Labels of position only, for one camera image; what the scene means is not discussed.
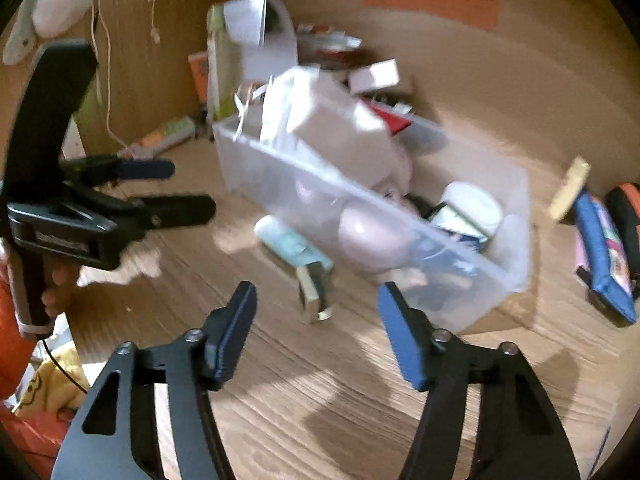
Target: wooden floor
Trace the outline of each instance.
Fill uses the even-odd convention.
[[[521,347],[586,474],[616,411],[616,362],[638,330],[614,328],[583,300],[584,287],[571,272],[574,230],[552,224],[543,213],[545,195],[559,176],[519,156],[513,146],[503,144],[502,152],[525,165],[532,177],[531,287],[461,336],[491,348],[504,340]],[[192,142],[174,150],[172,159],[177,174],[171,181],[127,184],[119,192],[208,192],[219,213],[204,228],[149,236],[115,273],[85,270],[86,286],[69,322],[89,374],[124,340],[140,347],[161,344],[200,326],[240,280],[250,280],[259,298],[254,327],[235,378],[212,396],[238,478],[396,478],[424,396],[398,373],[378,319],[376,287],[338,265],[334,318],[303,324],[292,272],[254,237],[253,225],[263,211],[226,192],[214,146]],[[162,393],[160,398],[166,402]],[[456,479],[468,473],[477,414],[478,391],[471,389]],[[166,411],[159,416],[170,455]],[[171,459],[168,476],[177,478]]]

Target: white jar lid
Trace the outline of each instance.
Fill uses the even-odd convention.
[[[468,182],[449,184],[441,202],[462,213],[489,237],[495,235],[504,219],[498,201],[489,192]]]

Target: cloth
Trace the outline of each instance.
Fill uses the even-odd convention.
[[[73,341],[52,353],[60,366],[85,390],[90,388],[89,382],[82,372],[80,358]],[[57,413],[64,408],[77,410],[83,400],[84,393],[78,390],[47,357],[29,381],[14,413],[18,418],[30,418],[37,413]]]

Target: clear plastic storage bin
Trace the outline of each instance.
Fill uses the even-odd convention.
[[[505,219],[483,254],[448,239],[437,228],[351,180],[327,179],[314,168],[260,144],[260,124],[250,120],[234,141],[238,118],[214,126],[226,186],[261,204],[337,261],[349,260],[338,238],[343,210],[355,207],[415,237],[398,274],[408,303],[431,321],[463,330],[529,278],[529,184],[526,172],[475,143],[409,116],[414,124],[399,139],[414,160],[412,193],[438,203],[453,181],[489,191]]]

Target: red fabric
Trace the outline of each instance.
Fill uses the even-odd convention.
[[[402,130],[408,128],[412,125],[412,122],[403,117],[398,117],[397,115],[391,114],[382,108],[377,107],[373,102],[366,102],[366,105],[378,116],[380,119],[385,121],[386,126],[388,126],[391,131],[391,136],[396,136]]]
[[[35,343],[20,336],[9,286],[0,279],[0,400],[15,392],[34,348]],[[41,478],[49,479],[69,427],[68,420],[56,413],[39,413],[22,420],[0,403],[0,424],[24,452],[33,470]]]

